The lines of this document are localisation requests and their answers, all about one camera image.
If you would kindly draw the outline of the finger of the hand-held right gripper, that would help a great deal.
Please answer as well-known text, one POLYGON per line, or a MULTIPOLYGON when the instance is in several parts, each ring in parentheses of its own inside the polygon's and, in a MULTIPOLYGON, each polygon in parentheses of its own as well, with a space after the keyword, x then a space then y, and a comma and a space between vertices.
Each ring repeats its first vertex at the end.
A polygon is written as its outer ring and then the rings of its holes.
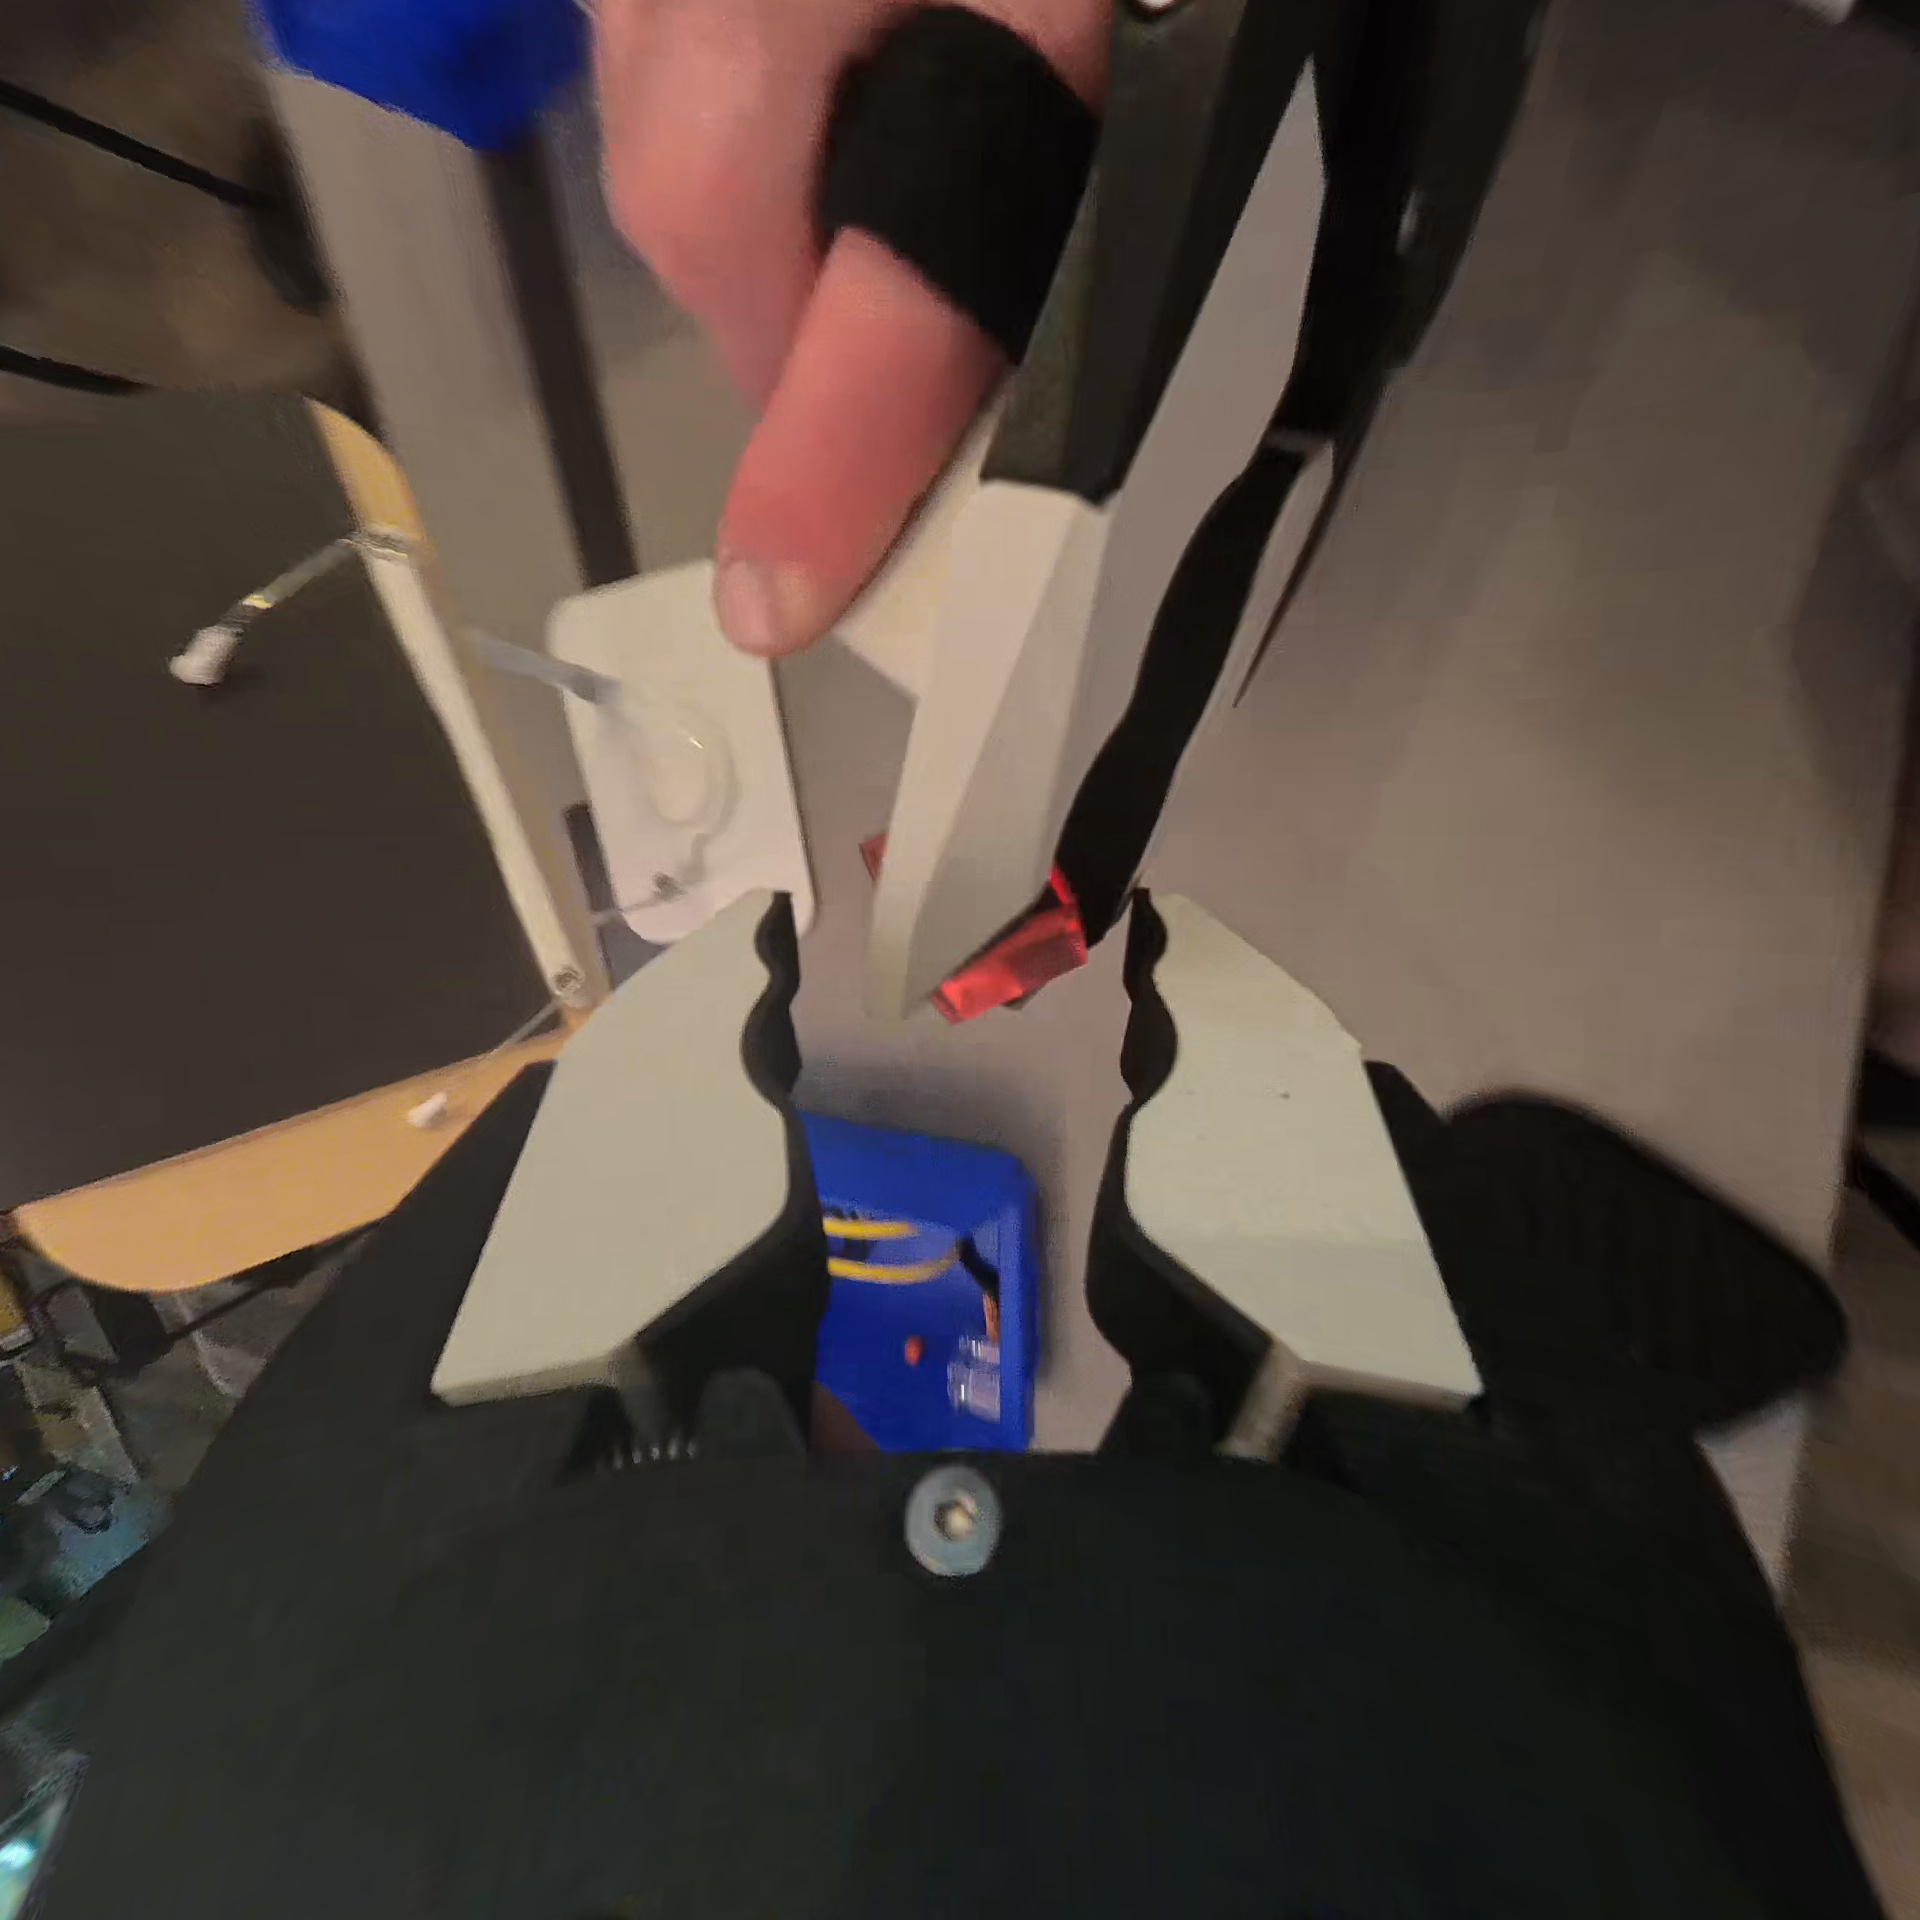
POLYGON ((1187 544, 1133 693, 1078 784, 1087 941, 1123 919, 1187 763, 1256 673, 1326 515, 1332 479, 1332 443, 1268 439, 1187 544))
POLYGON ((1325 197, 1304 69, 1120 491, 1087 502, 987 479, 958 518, 948 601, 873 895, 873 1021, 911 1018, 1042 895, 1166 590, 1285 396, 1325 197))

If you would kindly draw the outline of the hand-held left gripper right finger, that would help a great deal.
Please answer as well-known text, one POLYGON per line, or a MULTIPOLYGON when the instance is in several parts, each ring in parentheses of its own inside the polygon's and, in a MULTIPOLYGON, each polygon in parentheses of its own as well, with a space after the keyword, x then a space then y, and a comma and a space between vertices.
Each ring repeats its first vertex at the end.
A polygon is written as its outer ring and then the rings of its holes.
POLYGON ((1133 895, 1123 982, 1087 1301, 1133 1391, 1183 1381, 1205 1450, 1234 1458, 1277 1458, 1311 1391, 1476 1405, 1480 1366, 1364 1046, 1187 895, 1133 895))

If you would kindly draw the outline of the wooden board with black panel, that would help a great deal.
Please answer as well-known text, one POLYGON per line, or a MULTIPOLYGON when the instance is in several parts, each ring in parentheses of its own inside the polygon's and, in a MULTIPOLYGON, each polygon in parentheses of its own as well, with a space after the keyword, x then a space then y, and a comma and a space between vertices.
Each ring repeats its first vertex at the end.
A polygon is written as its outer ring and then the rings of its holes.
POLYGON ((48 1257, 102 1288, 185 1295, 369 1224, 520 1066, 554 1059, 607 993, 564 830, 529 750, 513 744, 510 710, 487 687, 475 642, 456 632, 402 468, 337 409, 308 401, 307 412, 348 500, 360 563, 452 749, 554 1007, 482 1057, 13 1210, 48 1257))

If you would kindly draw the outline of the red transparent cube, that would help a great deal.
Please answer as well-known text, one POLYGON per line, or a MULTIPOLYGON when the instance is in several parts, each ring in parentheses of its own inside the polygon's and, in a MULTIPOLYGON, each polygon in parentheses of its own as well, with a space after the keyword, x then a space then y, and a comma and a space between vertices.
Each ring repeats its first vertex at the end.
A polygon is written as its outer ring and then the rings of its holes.
POLYGON ((1078 895, 1060 859, 1050 862, 1042 895, 995 929, 965 965, 942 976, 929 994, 908 1009, 887 1009, 870 982, 861 982, 861 1009, 870 1021, 911 1021, 934 1009, 948 1029, 1018 1009, 1031 1004, 1050 982, 1087 965, 1089 933, 1078 895))

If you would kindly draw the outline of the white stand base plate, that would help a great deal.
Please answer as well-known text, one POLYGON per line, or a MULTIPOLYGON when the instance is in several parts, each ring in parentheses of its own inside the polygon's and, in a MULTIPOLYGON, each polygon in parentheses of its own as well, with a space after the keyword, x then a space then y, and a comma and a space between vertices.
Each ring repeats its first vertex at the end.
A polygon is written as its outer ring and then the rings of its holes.
POLYGON ((546 654, 610 909, 676 944, 743 895, 814 928, 814 871, 773 669, 716 624, 713 563, 562 601, 546 654))

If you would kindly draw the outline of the person's right hand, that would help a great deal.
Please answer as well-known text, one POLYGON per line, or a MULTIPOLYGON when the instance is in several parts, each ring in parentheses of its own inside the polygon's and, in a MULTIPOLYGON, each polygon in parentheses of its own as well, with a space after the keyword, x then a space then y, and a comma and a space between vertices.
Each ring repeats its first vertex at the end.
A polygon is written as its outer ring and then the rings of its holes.
POLYGON ((713 603, 785 657, 851 606, 1002 367, 878 236, 814 232, 834 87, 908 2, 595 2, 610 225, 755 424, 713 603))

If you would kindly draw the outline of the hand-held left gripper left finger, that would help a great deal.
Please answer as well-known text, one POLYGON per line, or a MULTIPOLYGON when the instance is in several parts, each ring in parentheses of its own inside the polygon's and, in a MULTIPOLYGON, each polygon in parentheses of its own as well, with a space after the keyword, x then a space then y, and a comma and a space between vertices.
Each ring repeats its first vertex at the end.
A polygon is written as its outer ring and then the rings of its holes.
POLYGON ((796 994, 796 902, 749 891, 585 1018, 449 1323, 443 1405, 699 1405, 742 1371, 810 1405, 832 1283, 796 994))

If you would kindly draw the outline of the blue plastic bin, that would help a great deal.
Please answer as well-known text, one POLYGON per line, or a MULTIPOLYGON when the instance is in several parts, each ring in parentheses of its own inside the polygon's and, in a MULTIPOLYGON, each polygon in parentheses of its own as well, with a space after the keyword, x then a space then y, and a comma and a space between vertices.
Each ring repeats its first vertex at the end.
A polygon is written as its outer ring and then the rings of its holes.
POLYGON ((271 53, 471 149, 506 149, 591 56, 585 2, 253 2, 271 53))
POLYGON ((814 1384, 880 1451, 1024 1451, 1042 1220, 995 1145, 801 1114, 828 1229, 814 1384))

